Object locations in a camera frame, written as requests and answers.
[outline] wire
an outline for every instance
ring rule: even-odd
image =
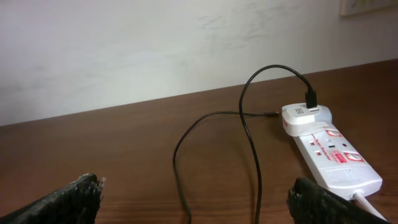
[[[363,195],[359,194],[359,193],[355,193],[354,198],[363,206],[363,208],[365,208],[366,211],[368,211],[369,213],[385,220],[386,218],[384,218],[369,202],[368,200],[366,200],[365,197],[363,197]]]
[[[174,155],[173,155],[173,169],[174,169],[174,175],[175,175],[175,181],[177,183],[177,190],[178,190],[178,196],[180,197],[183,209],[185,210],[185,213],[187,214],[187,224],[191,224],[192,221],[192,215],[191,215],[191,210],[189,209],[188,203],[185,200],[183,190],[181,187],[181,181],[180,181],[180,176],[177,171],[177,166],[175,163],[175,159],[177,156],[177,151],[182,143],[182,141],[187,137],[188,133],[203,119],[205,119],[208,116],[214,115],[214,114],[240,114],[239,112],[234,112],[234,111],[215,111],[211,112],[208,114],[203,115],[201,118],[197,119],[189,128],[188,130],[185,131],[184,135],[181,137],[179,142],[177,143],[177,146],[175,147],[174,150]],[[252,114],[252,113],[243,113],[245,116],[274,116],[278,115],[278,112],[270,112],[270,113],[262,113],[262,114]]]
[[[242,93],[241,93],[241,97],[239,99],[239,115],[241,117],[241,121],[242,121],[242,125],[244,128],[244,131],[246,132],[246,135],[248,136],[249,142],[250,142],[250,146],[251,146],[251,150],[253,153],[253,158],[254,158],[254,162],[256,163],[256,170],[257,170],[257,204],[256,204],[256,214],[254,216],[254,223],[258,224],[259,223],[259,219],[260,219],[260,209],[261,209],[261,195],[262,195],[262,179],[261,179],[261,170],[260,170],[260,164],[259,164],[259,159],[257,158],[257,152],[256,152],[256,148],[254,147],[254,142],[253,139],[251,138],[248,126],[246,125],[246,121],[244,120],[244,113],[243,113],[243,97],[244,94],[246,93],[247,88],[249,87],[249,84],[252,82],[252,80],[261,72],[270,69],[270,68],[282,68],[285,70],[288,70],[290,72],[292,72],[294,75],[298,76],[308,87],[308,93],[314,93],[314,90],[311,87],[310,82],[304,78],[303,75],[301,75],[299,72],[296,72],[294,69],[289,68],[285,65],[268,65],[265,66],[264,68],[260,68],[258,71],[255,72],[255,74],[253,74],[250,79],[248,80],[248,82],[246,82],[245,86],[243,87]]]
[[[250,142],[250,146],[251,146],[251,150],[253,153],[253,158],[254,158],[254,162],[256,163],[256,171],[257,171],[257,203],[256,203],[256,214],[254,217],[254,223],[258,224],[259,223],[259,219],[260,219],[260,209],[261,209],[261,196],[262,196],[262,178],[261,178],[261,170],[260,170],[260,165],[259,165],[259,159],[257,158],[257,152],[256,152],[256,147],[254,146],[252,137],[250,135],[248,126],[246,124],[246,121],[244,120],[244,116],[268,116],[268,115],[276,115],[277,112],[273,112],[273,113],[264,113],[264,114],[247,114],[247,113],[243,113],[243,97],[244,94],[246,93],[247,88],[249,87],[249,84],[252,82],[252,80],[261,72],[263,72],[264,70],[270,69],[270,68],[282,68],[285,70],[288,70],[290,72],[292,72],[294,75],[296,75],[297,77],[299,77],[299,79],[301,79],[307,86],[308,91],[305,94],[305,101],[307,104],[307,108],[313,108],[317,106],[317,95],[315,93],[315,91],[313,90],[313,88],[311,87],[310,82],[303,76],[301,75],[299,72],[296,72],[294,69],[289,68],[285,65],[269,65],[266,66],[264,68],[260,68],[260,70],[256,71],[255,74],[253,74],[250,79],[246,82],[245,86],[243,87],[241,96],[239,98],[239,115],[241,117],[241,121],[242,121],[242,125],[244,128],[244,131],[246,132],[246,136],[249,139]],[[208,113],[204,116],[202,116],[201,118],[199,118],[196,122],[194,122],[193,125],[190,126],[190,128],[185,132],[185,134],[182,136],[182,138],[180,139],[180,141],[178,142],[175,150],[174,150],[174,156],[173,156],[173,168],[174,168],[174,174],[175,174],[175,180],[177,182],[177,188],[178,188],[178,195],[180,196],[183,208],[185,210],[185,213],[188,216],[188,220],[187,220],[187,224],[191,224],[192,221],[192,215],[191,215],[191,211],[188,207],[187,201],[185,200],[185,197],[183,196],[183,192],[182,192],[182,188],[181,188],[181,183],[180,183],[180,177],[178,176],[178,172],[177,172],[177,167],[175,165],[175,158],[177,155],[177,151],[178,148],[181,145],[181,142],[184,140],[184,138],[187,136],[187,134],[191,131],[192,128],[194,128],[201,120],[203,120],[204,118],[213,115],[213,114],[237,114],[237,112],[232,112],[232,111],[216,111],[216,112],[212,112],[212,113]]]

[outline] extension cord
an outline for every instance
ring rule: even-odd
[[[326,106],[307,109],[305,103],[287,105],[282,108],[282,117],[284,129],[293,136],[321,187],[346,200],[358,199],[363,205],[361,196],[380,189],[382,178],[332,125]],[[384,219],[369,205],[364,205],[366,210]]]

